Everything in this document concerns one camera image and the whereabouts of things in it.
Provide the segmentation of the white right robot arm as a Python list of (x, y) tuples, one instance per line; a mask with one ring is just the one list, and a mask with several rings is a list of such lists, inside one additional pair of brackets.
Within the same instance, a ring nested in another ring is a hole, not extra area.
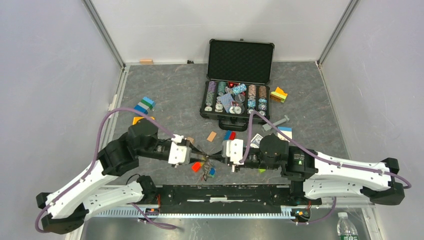
[(366, 197), (374, 204), (396, 206), (405, 198), (403, 185), (395, 180), (399, 164), (394, 158), (356, 162), (303, 150), (271, 134), (263, 137), (257, 148), (250, 149), (241, 139), (225, 140), (214, 159), (234, 171), (280, 170), (290, 182), (285, 197), (294, 206), (326, 197)]

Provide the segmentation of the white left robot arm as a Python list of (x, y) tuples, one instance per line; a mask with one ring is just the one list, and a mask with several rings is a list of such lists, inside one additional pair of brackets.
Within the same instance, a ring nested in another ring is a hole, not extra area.
[(90, 165), (67, 185), (52, 193), (39, 193), (36, 202), (42, 212), (35, 224), (39, 231), (63, 235), (105, 210), (125, 204), (159, 202), (158, 189), (146, 175), (113, 190), (98, 192), (138, 168), (140, 157), (167, 161), (173, 166), (191, 161), (192, 143), (182, 135), (159, 139), (159, 128), (153, 122), (151, 118), (139, 120), (100, 150)]

